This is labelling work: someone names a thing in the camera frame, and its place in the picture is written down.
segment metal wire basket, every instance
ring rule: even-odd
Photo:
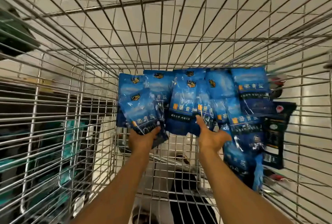
[[[261,65],[298,106],[263,197],[294,223],[332,223],[332,0],[1,1],[1,223],[67,222],[114,178],[129,155],[120,72]],[[170,202],[210,205],[221,223],[197,151],[193,135],[152,150],[134,207],[172,223]],[[170,197],[189,172],[197,189],[179,194],[202,203]]]

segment person's left arm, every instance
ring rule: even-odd
[[[149,162],[152,142],[160,128],[146,135],[131,129],[131,156],[111,183],[71,221],[71,224],[127,224],[142,174]]]

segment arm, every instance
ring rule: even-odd
[[[223,132],[208,130],[203,119],[197,117],[201,127],[199,160],[204,168],[215,197],[220,216],[225,224],[292,224],[284,214],[258,193],[247,187],[220,159],[218,151],[231,137]]]
[[[149,162],[152,142],[160,128],[146,135],[130,131],[132,154],[114,180],[84,208],[71,224],[127,224],[142,174]]]

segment black and gold emblem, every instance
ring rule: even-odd
[[[164,74],[163,74],[163,73],[155,73],[155,74],[154,74],[154,77],[160,79],[160,78],[163,78],[163,77],[164,77]]]
[[[134,83],[134,84],[137,84],[139,82],[139,77],[132,77],[131,78],[131,81]]]
[[[187,81],[187,85],[189,88],[194,88],[196,86],[196,83],[194,81]]]
[[[211,88],[215,88],[215,81],[214,80],[209,80]]]
[[[193,71],[187,71],[187,72],[186,72],[186,75],[187,75],[187,76],[193,76]]]
[[[132,100],[132,101],[137,101],[137,100],[139,100],[140,97],[141,97],[141,96],[140,96],[139,94],[137,94],[137,95],[135,95],[135,96],[132,96],[132,97],[131,97],[131,100]]]

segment pant leg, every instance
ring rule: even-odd
[[[211,206],[196,204],[207,204],[208,202],[205,198],[183,194],[183,190],[197,190],[197,181],[195,175],[182,173],[181,170],[177,170],[175,173],[175,178],[176,179],[173,181],[171,188],[171,192],[175,193],[170,193],[169,199],[187,201],[188,203],[170,201],[174,224],[203,224],[204,221],[206,224],[217,223],[215,213]]]

